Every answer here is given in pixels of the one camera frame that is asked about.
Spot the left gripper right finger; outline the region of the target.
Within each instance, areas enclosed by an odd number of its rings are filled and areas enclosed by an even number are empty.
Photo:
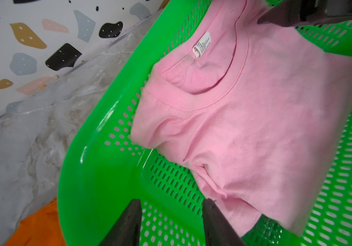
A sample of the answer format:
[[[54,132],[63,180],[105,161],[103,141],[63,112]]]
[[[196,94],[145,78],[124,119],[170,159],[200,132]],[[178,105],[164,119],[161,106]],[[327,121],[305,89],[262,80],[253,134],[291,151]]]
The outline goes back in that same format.
[[[213,200],[204,199],[202,218],[207,246],[246,246]]]

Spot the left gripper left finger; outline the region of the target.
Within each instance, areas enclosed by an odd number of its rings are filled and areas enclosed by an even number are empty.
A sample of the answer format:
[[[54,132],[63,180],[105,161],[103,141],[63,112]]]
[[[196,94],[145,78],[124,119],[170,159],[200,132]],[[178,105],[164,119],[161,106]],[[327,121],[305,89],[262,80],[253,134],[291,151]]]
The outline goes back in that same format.
[[[138,246],[141,222],[141,200],[132,199],[99,246]]]

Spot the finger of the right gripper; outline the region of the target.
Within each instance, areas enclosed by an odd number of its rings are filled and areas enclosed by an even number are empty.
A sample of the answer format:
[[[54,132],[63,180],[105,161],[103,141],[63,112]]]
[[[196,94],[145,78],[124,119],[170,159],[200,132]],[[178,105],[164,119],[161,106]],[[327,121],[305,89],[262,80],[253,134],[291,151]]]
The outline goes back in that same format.
[[[337,24],[352,20],[352,0],[287,0],[271,8],[259,25],[281,27]]]

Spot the orange t-shirt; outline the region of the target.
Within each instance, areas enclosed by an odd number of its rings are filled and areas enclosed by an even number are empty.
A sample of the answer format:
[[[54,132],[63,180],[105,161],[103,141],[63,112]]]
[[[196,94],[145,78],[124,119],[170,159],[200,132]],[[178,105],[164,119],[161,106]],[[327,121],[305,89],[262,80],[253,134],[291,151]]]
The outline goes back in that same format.
[[[6,246],[65,246],[54,198],[48,205],[23,219]]]

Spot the pink t-shirt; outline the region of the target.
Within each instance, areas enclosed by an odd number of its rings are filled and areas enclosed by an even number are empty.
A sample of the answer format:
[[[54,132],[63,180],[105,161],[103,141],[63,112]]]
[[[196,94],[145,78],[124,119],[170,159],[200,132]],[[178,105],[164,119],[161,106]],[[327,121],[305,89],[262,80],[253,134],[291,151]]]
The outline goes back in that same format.
[[[157,62],[131,140],[190,169],[238,235],[262,215],[301,236],[352,109],[352,57],[259,25],[265,1],[213,1]]]

